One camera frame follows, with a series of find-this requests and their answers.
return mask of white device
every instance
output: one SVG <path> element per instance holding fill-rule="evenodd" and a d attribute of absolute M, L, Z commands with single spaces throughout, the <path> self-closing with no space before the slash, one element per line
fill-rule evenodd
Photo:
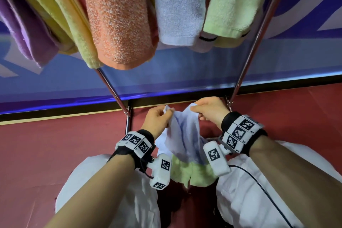
<path fill-rule="evenodd" d="M 203 150 L 216 176 L 221 177 L 231 172 L 225 157 L 231 151 L 224 148 L 222 144 L 218 145 L 216 141 L 210 141 L 204 144 Z"/>
<path fill-rule="evenodd" d="M 152 179 L 150 186 L 162 190 L 170 183 L 172 160 L 169 155 L 161 153 L 153 162 L 147 164 L 152 169 Z"/>

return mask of forearm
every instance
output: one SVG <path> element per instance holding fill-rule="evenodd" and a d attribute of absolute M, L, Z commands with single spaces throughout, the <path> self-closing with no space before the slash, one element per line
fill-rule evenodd
<path fill-rule="evenodd" d="M 249 154 L 304 226 L 342 227 L 339 181 L 266 136 Z"/>
<path fill-rule="evenodd" d="M 108 227 L 134 171 L 130 155 L 115 155 L 56 213 L 45 228 Z"/>

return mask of backdrop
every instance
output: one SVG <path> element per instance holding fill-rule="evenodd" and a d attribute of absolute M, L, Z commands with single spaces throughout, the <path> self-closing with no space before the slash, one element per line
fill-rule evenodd
<path fill-rule="evenodd" d="M 105 74 L 123 99 L 232 87 L 260 18 L 237 48 L 160 46 L 150 62 L 128 71 L 104 67 Z M 282 0 L 243 85 L 342 74 L 341 39 L 342 0 Z M 78 53 L 40 69 L 0 22 L 0 113 L 106 101 L 113 101 L 109 91 Z"/>

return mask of floor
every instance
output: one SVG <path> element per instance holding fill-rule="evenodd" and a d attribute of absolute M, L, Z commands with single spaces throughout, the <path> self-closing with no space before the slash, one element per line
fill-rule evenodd
<path fill-rule="evenodd" d="M 342 173 L 341 101 L 342 84 L 332 84 L 242 95 L 233 106 L 263 123 L 272 138 L 305 144 Z M 141 127 L 147 110 L 135 110 L 133 130 Z M 119 111 L 0 126 L 0 227 L 43 227 L 71 171 L 88 156 L 112 153 L 125 124 Z M 201 134 L 212 137 L 219 130 L 201 122 Z M 195 190 L 194 195 L 201 193 Z M 194 207 L 203 205 L 201 200 L 180 200 L 170 227 L 206 227 L 195 217 L 206 209 Z"/>

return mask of metal rod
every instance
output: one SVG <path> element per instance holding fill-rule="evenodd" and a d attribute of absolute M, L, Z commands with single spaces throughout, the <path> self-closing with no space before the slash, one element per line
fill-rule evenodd
<path fill-rule="evenodd" d="M 103 73 L 102 69 L 101 68 L 100 69 L 95 69 L 95 71 L 99 75 L 99 77 L 101 78 L 103 83 L 105 83 L 105 85 L 107 86 L 107 88 L 109 89 L 109 91 L 111 92 L 111 94 L 113 95 L 113 97 L 115 98 L 115 100 L 117 101 L 117 103 L 119 104 L 121 109 L 123 110 L 123 112 L 127 115 L 127 117 L 130 117 L 131 116 L 130 111 L 123 104 L 123 102 L 120 99 L 119 95 L 115 91 L 115 88 L 113 88 L 113 86 L 109 83 L 109 80 L 107 79 L 106 75 Z"/>
<path fill-rule="evenodd" d="M 131 108 L 130 105 L 128 105 L 128 112 L 129 112 L 129 115 L 127 115 L 127 120 L 126 120 L 126 132 L 125 134 L 127 134 L 128 132 L 131 131 L 132 129 L 132 118 L 133 118 L 133 110 Z"/>
<path fill-rule="evenodd" d="M 265 13 L 265 15 L 264 15 L 264 17 L 260 23 L 257 34 L 254 37 L 253 44 L 251 45 L 250 51 L 248 53 L 248 57 L 245 61 L 245 65 L 243 66 L 243 68 L 240 72 L 239 79 L 238 79 L 238 81 L 234 87 L 233 94 L 231 95 L 230 99 L 228 100 L 227 106 L 228 106 L 229 110 L 231 110 L 231 111 L 232 111 L 232 104 L 233 104 L 234 99 L 237 95 L 237 92 L 239 91 L 239 89 L 241 87 L 243 79 L 245 78 L 245 75 L 249 69 L 249 66 L 250 66 L 250 64 L 254 58 L 254 55 L 256 54 L 256 52 L 259 48 L 259 45 L 262 41 L 262 38 L 265 35 L 267 27 L 270 24 L 270 21 L 271 21 L 273 15 L 275 13 L 277 7 L 278 7 L 279 2 L 280 2 L 280 0 L 271 0 L 269 5 L 267 6 L 266 13 Z"/>

